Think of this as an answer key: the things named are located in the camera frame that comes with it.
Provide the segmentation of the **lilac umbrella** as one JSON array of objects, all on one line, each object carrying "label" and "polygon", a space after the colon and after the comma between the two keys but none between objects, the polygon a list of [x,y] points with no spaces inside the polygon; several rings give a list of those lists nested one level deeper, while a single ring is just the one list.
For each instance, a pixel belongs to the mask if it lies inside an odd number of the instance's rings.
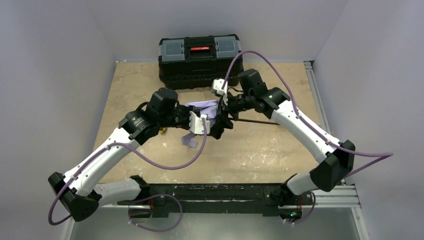
[{"label": "lilac umbrella", "polygon": [[[187,107],[194,107],[196,110],[199,110],[201,115],[207,115],[207,120],[210,121],[210,126],[212,127],[218,117],[217,117],[217,110],[218,110],[218,100],[204,100],[204,101],[193,101],[188,102],[185,104]],[[194,133],[188,133],[187,135],[184,135],[181,138],[181,143],[184,146],[187,146],[189,148],[196,148],[198,146],[198,143],[194,140],[192,140],[195,137]]]}]

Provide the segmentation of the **black plastic toolbox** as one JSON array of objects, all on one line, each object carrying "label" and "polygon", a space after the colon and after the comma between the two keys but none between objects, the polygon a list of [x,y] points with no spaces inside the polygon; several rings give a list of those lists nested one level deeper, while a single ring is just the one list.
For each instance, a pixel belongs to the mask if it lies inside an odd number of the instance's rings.
[{"label": "black plastic toolbox", "polygon": [[230,87],[238,85],[243,59],[236,34],[162,38],[158,45],[159,79],[173,90],[211,87],[215,79],[228,76]]}]

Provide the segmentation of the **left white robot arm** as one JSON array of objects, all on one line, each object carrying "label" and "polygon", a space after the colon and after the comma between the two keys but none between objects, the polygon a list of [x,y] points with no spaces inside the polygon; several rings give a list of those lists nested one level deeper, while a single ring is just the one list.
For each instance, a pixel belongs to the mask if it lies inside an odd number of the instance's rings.
[{"label": "left white robot arm", "polygon": [[49,176],[55,199],[48,211],[48,223],[57,226],[70,218],[80,222],[105,205],[150,199],[150,186],[139,175],[112,183],[100,183],[100,180],[130,153],[163,170],[179,170],[191,165],[193,159],[179,166],[160,165],[137,149],[157,136],[162,128],[189,130],[191,121],[199,113],[193,105],[180,104],[175,90],[155,91],[149,101],[128,112],[86,159],[65,173],[54,172]]}]

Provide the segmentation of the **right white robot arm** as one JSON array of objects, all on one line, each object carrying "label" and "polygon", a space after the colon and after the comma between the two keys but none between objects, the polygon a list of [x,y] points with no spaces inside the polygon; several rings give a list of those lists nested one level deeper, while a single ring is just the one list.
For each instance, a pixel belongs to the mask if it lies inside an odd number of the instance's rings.
[{"label": "right white robot arm", "polygon": [[281,186],[282,195],[293,197],[313,190],[331,191],[353,169],[355,145],[346,140],[341,142],[321,129],[304,115],[290,96],[282,89],[267,88],[260,73],[248,69],[238,75],[242,93],[233,96],[223,79],[215,79],[212,92],[219,96],[217,120],[210,135],[219,139],[224,129],[232,129],[232,116],[240,112],[255,110],[288,130],[311,153],[318,165],[310,170],[290,177]]}]

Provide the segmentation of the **aluminium frame rail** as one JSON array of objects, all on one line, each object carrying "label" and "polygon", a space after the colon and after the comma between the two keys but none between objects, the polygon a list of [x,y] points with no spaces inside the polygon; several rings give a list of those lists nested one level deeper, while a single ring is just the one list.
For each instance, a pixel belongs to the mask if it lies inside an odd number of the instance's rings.
[{"label": "aluminium frame rail", "polygon": [[[160,86],[160,87],[157,88],[157,90],[159,90],[161,88],[167,88],[167,87]],[[295,107],[298,108],[298,106],[297,106],[297,104],[296,104],[296,102],[294,100],[294,97],[293,97],[293,94],[292,94],[291,90],[290,89],[286,89],[286,90],[283,90],[283,91],[290,96],[290,98],[292,100],[293,106],[295,106]],[[232,123],[237,120],[237,119],[233,119],[231,116],[229,116],[228,118],[231,120]],[[197,151],[196,155],[194,156],[194,159],[195,160],[197,160],[201,156],[201,154],[203,153],[204,148],[205,148],[205,146],[207,144],[207,138],[208,137],[211,137],[210,136],[210,133],[208,135],[206,135],[206,134],[200,134],[200,135],[195,134],[195,137],[192,139],[193,141],[195,141],[195,142],[198,143],[197,144],[197,147],[196,147],[196,149],[198,151]],[[331,198],[331,197],[333,197],[333,198],[336,199],[336,201],[335,201],[335,204],[336,205],[343,204],[346,199],[352,198],[354,196],[353,189],[351,187],[347,187],[347,186],[340,186],[340,182],[341,181],[339,181],[335,185],[335,187],[331,191],[329,191],[329,192],[326,192],[326,191],[323,191],[323,190],[320,190],[320,189],[315,189],[315,190],[309,191],[312,194],[312,200],[313,200],[313,203],[312,203],[312,205],[310,207],[312,209],[314,209],[316,207],[316,205],[319,204],[319,203],[321,203],[323,205],[328,205],[330,203],[329,202],[329,198]],[[299,224],[299,223],[301,223],[302,221],[305,220],[305,216],[303,216],[302,213],[301,213],[301,216],[300,216],[299,219],[294,219],[294,218],[291,218],[291,217],[290,218],[285,218],[283,216],[281,216],[281,219],[283,220],[283,222],[285,222],[287,224],[297,225],[297,224]]]}]

